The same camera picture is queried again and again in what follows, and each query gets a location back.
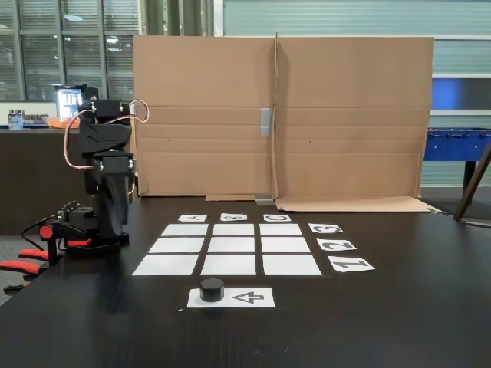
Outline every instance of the window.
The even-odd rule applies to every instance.
[[[97,30],[97,0],[61,0],[64,30]]]
[[[64,58],[67,65],[67,84],[87,84],[102,91],[101,52],[98,36],[65,36]]]
[[[136,31],[138,3],[134,0],[104,0],[104,26],[107,31]]]
[[[133,100],[133,36],[108,36],[106,58],[109,98]]]
[[[18,0],[21,29],[54,28],[54,0]]]
[[[0,0],[0,101],[54,101],[87,84],[133,99],[140,0]]]
[[[12,0],[0,0],[0,31],[12,29],[14,20],[12,4]]]
[[[19,100],[14,36],[0,34],[0,100]]]
[[[28,100],[53,100],[60,84],[56,35],[22,36],[22,51]]]

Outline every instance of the cardboard backdrop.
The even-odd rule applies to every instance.
[[[137,36],[142,194],[278,190],[285,210],[426,210],[379,198],[418,195],[432,56],[432,38]]]

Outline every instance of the desk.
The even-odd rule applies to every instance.
[[[490,129],[430,128],[424,152],[425,161],[465,161],[462,193],[466,191],[476,170],[476,161],[483,157],[491,143]]]
[[[257,230],[263,213],[277,211],[203,198],[133,204],[130,246],[119,255],[65,257],[0,307],[2,365],[489,366],[491,246],[482,230],[441,214],[292,213],[322,276],[220,277],[227,287],[272,288],[274,308],[186,309],[189,289],[204,278],[196,269],[190,277],[131,276],[166,224],[183,213],[217,223],[221,212],[245,213]],[[308,222],[339,225],[357,247],[343,255],[376,269],[334,271]]]

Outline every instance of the black cylinder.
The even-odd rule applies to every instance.
[[[217,302],[223,299],[223,281],[218,278],[207,278],[199,284],[201,300],[207,302]]]

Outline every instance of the ceiling light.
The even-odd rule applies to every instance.
[[[78,15],[64,15],[63,18],[65,18],[67,21],[83,21],[84,20],[82,17],[79,17]]]

